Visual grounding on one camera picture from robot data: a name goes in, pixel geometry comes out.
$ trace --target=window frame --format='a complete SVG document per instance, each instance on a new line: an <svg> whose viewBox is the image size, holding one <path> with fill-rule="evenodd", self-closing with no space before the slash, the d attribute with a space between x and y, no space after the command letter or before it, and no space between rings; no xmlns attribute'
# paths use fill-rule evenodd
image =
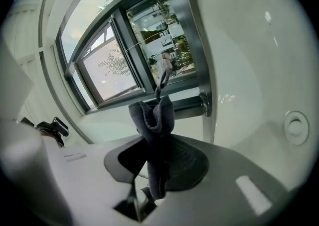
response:
<svg viewBox="0 0 319 226"><path fill-rule="evenodd" d="M71 90L74 92L76 99L83 108L85 114L98 112L101 110L125 106L139 100L148 100L154 98L156 83L149 70L141 48L138 46L138 41L126 17L126 11L145 0L113 0L107 5L94 21L89 25L78 44L76 45L69 63L66 62L63 45L61 42L61 30L59 30L56 38L56 45L59 51L59 58L64 71L64 78L67 80ZM99 37L106 25L112 26L114 37L117 40L123 56L129 66L131 74L136 81L140 90L131 93L126 93L115 98L102 100L93 82L88 78L88 73L85 73L81 66L81 59L92 54L100 45L87 55L88 48L95 42L95 38ZM79 89L75 85L72 76L77 71L80 81L82 82L85 91L92 100L95 109L91 109L84 101ZM188 79L171 80L169 85L162 91L162 95L169 95L183 90L198 87L196 73L189 75Z"/></svg>

